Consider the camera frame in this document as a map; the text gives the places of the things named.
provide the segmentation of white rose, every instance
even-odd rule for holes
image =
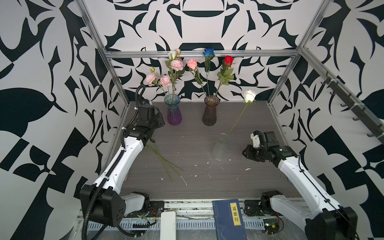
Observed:
[[[252,90],[248,90],[244,92],[244,102],[250,104],[254,101],[256,97],[256,92]]]
[[[176,54],[177,54],[176,51],[170,51],[168,53],[169,60],[171,60],[171,61],[175,60],[176,59]]]

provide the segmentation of red rose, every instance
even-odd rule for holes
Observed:
[[[224,62],[225,62],[225,64],[226,64],[228,67],[230,67],[230,66],[232,65],[233,60],[234,60],[234,58],[231,57],[231,56],[226,56],[226,57],[224,58]]]

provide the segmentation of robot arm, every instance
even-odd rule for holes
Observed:
[[[94,184],[84,185],[80,191],[84,222],[90,220],[116,227],[124,215],[135,211],[144,213],[148,209],[149,197],[146,194],[134,192],[125,200],[119,196],[133,161],[151,139],[154,130],[164,126],[159,109],[142,98],[144,89],[142,85],[136,90],[136,112],[128,126],[123,128],[118,152]]]
[[[333,199],[306,171],[300,157],[289,146],[280,146],[273,132],[255,131],[251,139],[253,145],[248,145],[243,155],[258,162],[272,162],[290,179],[311,211],[307,212],[276,190],[262,194],[262,206],[284,215],[305,231],[308,240],[355,238],[356,213]]]

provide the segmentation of brown glass vase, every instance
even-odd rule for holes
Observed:
[[[204,99],[205,110],[203,114],[203,123],[207,126],[212,126],[216,123],[216,107],[220,103],[220,99],[215,96],[207,96]]]

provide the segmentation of pink carnation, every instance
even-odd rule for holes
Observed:
[[[157,73],[150,73],[147,75],[147,77],[145,78],[145,83],[148,85],[148,86],[153,86],[152,82],[157,78]]]
[[[161,85],[163,87],[170,87],[172,86],[172,81],[170,80],[170,77],[168,75],[165,75],[160,79]]]
[[[173,60],[173,61],[170,63],[170,67],[171,67],[173,70],[181,71],[181,70],[183,70],[183,68],[184,68],[183,61],[181,61],[180,59]]]

